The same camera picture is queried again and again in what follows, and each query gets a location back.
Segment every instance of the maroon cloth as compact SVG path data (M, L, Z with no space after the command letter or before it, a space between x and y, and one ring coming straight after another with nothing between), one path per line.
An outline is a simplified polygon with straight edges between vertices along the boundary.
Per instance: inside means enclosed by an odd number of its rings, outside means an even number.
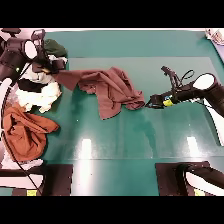
M145 105L142 91L135 90L127 73L115 67L109 70L63 70L54 75L54 78L70 90L74 90L78 84L81 90L95 93L102 120L117 115L121 104L126 104L129 110Z

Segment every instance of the glossy table surface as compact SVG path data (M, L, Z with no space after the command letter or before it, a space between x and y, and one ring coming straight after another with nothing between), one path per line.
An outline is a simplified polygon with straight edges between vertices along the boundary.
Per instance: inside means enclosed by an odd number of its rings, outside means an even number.
M203 32L56 32L47 38L68 49L70 70L124 69L146 101L170 89L163 65L179 76L193 69L194 78L211 72L224 81L222 62ZM156 162L208 160L224 171L224 148L201 105L183 103L161 111L122 107L116 117L101 121L95 95L78 88L71 92L62 87L62 92L44 114L61 129L48 135L42 158L74 164L72 195L158 195ZM10 190L0 194L10 195Z

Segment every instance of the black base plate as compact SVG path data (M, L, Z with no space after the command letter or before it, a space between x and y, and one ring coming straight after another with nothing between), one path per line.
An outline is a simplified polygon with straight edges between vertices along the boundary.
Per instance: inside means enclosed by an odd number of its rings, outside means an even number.
M40 187L42 196L70 196L73 165L49 164L46 172L46 179ZM12 196L27 196L27 190L14 188Z
M177 180L175 176L176 167L179 164L193 164L201 167L210 167L208 161L204 162L181 162L181 163L156 163L156 175L158 181L159 195L160 196L182 196L180 194ZM190 192L193 191L193 187L187 186Z

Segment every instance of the brown cloth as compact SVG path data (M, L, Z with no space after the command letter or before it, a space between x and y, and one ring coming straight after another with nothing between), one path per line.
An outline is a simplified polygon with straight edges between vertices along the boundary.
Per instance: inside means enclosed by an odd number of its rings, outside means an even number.
M81 90L95 93L102 120L117 115L121 104L126 104L129 110L145 105L142 91L135 90L127 73L115 67L109 70L63 70L54 78L70 90L74 90L78 83Z
M5 137L19 162L40 157L46 145L45 133L59 128L58 124L48 118L24 111L23 107L15 103L5 111L3 118ZM4 138L3 141L11 159L14 160Z

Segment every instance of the yellow label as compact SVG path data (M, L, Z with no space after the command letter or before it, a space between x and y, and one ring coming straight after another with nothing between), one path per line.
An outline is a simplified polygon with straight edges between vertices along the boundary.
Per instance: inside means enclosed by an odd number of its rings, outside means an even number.
M37 196L37 190L27 190L27 196Z
M194 194L195 196L205 196L205 192L204 191L201 191L199 189L194 189Z
M171 100L166 100L166 101L163 101L163 104L166 106L166 107L170 107L170 106L173 106L173 103Z

